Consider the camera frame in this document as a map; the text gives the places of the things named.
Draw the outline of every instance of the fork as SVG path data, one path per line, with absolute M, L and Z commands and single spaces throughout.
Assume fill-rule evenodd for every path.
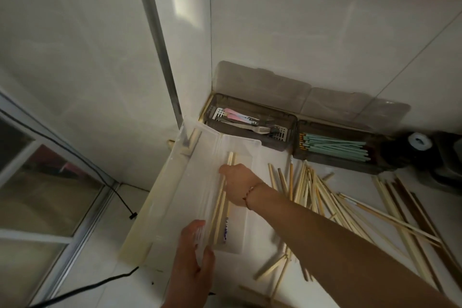
M 252 130 L 255 133 L 258 134 L 269 134 L 271 132 L 271 128 L 269 127 L 263 127 L 263 126 L 252 126 L 252 125 L 247 125 L 247 124 L 239 124 L 239 123 L 231 123 L 231 122 L 224 122 L 226 124 L 234 125 L 237 128 L 242 128 L 242 129 L 247 129 L 247 130 Z

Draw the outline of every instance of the clear plastic box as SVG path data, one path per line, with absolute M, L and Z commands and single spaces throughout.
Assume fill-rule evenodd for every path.
M 155 200 L 144 226 L 144 236 L 152 241 L 145 264 L 156 270 L 169 270 L 173 263 L 181 229 L 194 219 L 205 219 L 206 225 L 197 234 L 198 259 L 208 242 L 211 217 L 218 198 L 218 169 L 234 152 L 235 164 L 255 170 L 262 143 L 239 136 L 222 135 L 216 130 L 186 118 L 175 145 L 155 183 Z M 227 241 L 223 229 L 214 250 L 241 254 L 244 247 L 247 209 L 230 206 Z

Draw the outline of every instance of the power cord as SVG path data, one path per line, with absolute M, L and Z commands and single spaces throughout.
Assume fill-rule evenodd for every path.
M 42 134 L 41 132 L 33 129 L 32 127 L 28 126 L 27 124 L 24 124 L 23 122 L 21 122 L 20 120 L 14 118 L 12 115 L 10 115 L 9 113 L 7 113 L 6 111 L 0 109 L 0 112 L 5 115 L 6 117 L 8 117 L 10 120 L 12 120 L 13 122 L 23 126 L 24 128 L 30 130 L 31 132 L 41 136 L 41 137 L 44 137 L 45 139 L 55 143 L 56 145 L 58 145 L 60 148 L 66 150 L 67 152 L 71 153 L 72 155 L 74 155 L 75 157 L 77 157 L 79 160 L 81 160 L 82 162 L 84 162 L 85 165 L 87 165 L 92 171 L 94 171 L 98 177 L 101 179 L 101 181 L 103 182 L 104 185 L 106 185 L 109 189 L 111 189 L 117 196 L 118 198 L 122 201 L 122 203 L 124 204 L 124 206 L 127 208 L 127 210 L 130 212 L 130 219 L 134 219 L 136 218 L 136 216 L 138 215 L 138 213 L 136 212 L 132 212 L 132 210 L 130 209 L 130 207 L 125 203 L 125 201 L 122 199 L 122 197 L 119 195 L 119 193 L 112 187 L 110 186 L 107 181 L 103 178 L 103 176 L 98 172 L 98 170 L 93 167 L 92 165 L 90 165 L 87 161 L 85 161 L 85 159 L 83 159 L 82 157 L 80 157 L 78 154 L 76 154 L 75 152 L 73 152 L 71 149 L 67 148 L 66 146 L 64 146 L 63 144 L 57 142 L 55 139 L 53 138 L 50 138 L 49 136 L 46 136 L 45 134 Z
M 55 298 L 52 298 L 50 300 L 47 300 L 47 301 L 43 301 L 43 302 L 40 302 L 40 303 L 37 303 L 37 304 L 34 304 L 33 306 L 29 306 L 29 308 L 44 308 L 44 307 L 48 307 L 52 304 L 55 304 L 55 303 L 58 303 L 58 302 L 61 302 L 65 299 L 68 299 L 69 297 L 72 297 L 74 295 L 77 295 L 79 293 L 82 293 L 84 291 L 88 291 L 88 290 L 91 290 L 91 289 L 95 289 L 101 285 L 104 285 L 105 283 L 108 283 L 110 281 L 114 281 L 114 280 L 117 280 L 117 279 L 120 279 L 121 277 L 127 277 L 127 276 L 130 276 L 132 275 L 136 270 L 138 270 L 139 267 L 136 267 L 134 270 L 132 270 L 130 273 L 127 273 L 127 274 L 121 274 L 121 275 L 116 275 L 116 276 L 112 276 L 112 277 L 108 277 L 107 279 L 103 280 L 103 281 L 100 281 L 100 282 L 97 282 L 97 283 L 94 283 L 92 285 L 88 285 L 88 286 L 84 286 L 84 287 L 80 287 L 78 289 L 75 289 L 73 291 L 70 291 L 68 293 L 65 293 L 61 296 L 57 296 Z

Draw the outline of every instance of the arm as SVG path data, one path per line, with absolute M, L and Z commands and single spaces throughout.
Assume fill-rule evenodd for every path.
M 456 308 L 380 248 L 300 206 L 244 165 L 223 165 L 230 201 L 263 217 L 341 308 Z

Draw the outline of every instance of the person's right hand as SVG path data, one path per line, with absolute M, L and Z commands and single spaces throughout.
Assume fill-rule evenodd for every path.
M 226 178 L 225 191 L 228 199 L 237 206 L 246 206 L 244 198 L 253 186 L 266 185 L 250 169 L 243 164 L 229 166 L 224 164 L 218 170 Z

